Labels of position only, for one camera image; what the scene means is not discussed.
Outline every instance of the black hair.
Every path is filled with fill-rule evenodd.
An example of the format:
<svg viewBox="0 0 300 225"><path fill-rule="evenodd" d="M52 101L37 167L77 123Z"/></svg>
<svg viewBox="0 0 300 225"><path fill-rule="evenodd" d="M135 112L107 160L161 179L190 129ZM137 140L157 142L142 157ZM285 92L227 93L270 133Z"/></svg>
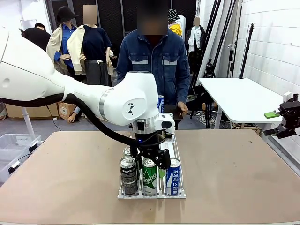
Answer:
<svg viewBox="0 0 300 225"><path fill-rule="evenodd" d="M46 27L43 24L39 23L39 22L36 23L36 25L34 25L34 27L43 27L44 30L46 30Z"/></svg>

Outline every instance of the robot logo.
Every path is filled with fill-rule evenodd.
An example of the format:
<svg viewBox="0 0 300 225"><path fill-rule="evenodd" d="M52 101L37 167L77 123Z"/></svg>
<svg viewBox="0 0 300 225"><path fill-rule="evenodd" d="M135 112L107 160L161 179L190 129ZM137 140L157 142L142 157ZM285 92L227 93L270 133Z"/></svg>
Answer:
<svg viewBox="0 0 300 225"><path fill-rule="evenodd" d="M133 105L133 103L129 103L128 105L130 105L130 109L126 113L131 113L131 115L133 115L132 109L135 107L135 105Z"/></svg>

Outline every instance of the clear plastic container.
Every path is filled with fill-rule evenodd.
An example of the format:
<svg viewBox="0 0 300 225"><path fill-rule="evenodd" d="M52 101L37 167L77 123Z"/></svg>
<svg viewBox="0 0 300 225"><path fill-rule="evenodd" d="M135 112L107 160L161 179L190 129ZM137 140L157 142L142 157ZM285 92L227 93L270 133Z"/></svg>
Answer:
<svg viewBox="0 0 300 225"><path fill-rule="evenodd" d="M6 134L1 136L0 183L4 183L41 144L41 135Z"/></svg>

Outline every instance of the black backdrop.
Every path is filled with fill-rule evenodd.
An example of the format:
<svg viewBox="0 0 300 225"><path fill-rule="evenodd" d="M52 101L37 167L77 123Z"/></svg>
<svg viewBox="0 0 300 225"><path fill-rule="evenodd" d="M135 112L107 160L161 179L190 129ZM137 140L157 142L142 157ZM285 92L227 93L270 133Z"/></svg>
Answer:
<svg viewBox="0 0 300 225"><path fill-rule="evenodd" d="M136 6L134 0L123 0L124 29L130 32L136 29ZM107 32L112 44L115 55L119 55L119 49L123 40L123 27L121 16L120 0L97 0L100 14L101 27ZM74 13L77 26L83 23L83 5L95 5L95 0L73 0ZM67 6L66 1L52 2L54 15L61 6ZM171 1L168 1L168 7L171 7ZM173 0L173 8L177 9L179 15L186 17L186 31L193 26L193 20L196 9L196 0Z"/></svg>

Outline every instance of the blue and white can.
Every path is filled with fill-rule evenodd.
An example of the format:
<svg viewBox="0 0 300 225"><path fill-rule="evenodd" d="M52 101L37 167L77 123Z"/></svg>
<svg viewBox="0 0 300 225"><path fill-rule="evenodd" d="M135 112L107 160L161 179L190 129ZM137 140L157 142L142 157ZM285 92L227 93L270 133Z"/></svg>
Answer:
<svg viewBox="0 0 300 225"><path fill-rule="evenodd" d="M158 111L159 113L165 113L165 98L163 95L158 96Z"/></svg>
<svg viewBox="0 0 300 225"><path fill-rule="evenodd" d="M167 195L179 195L180 185L181 162L178 158L171 158L171 166L165 173L165 192Z"/></svg>

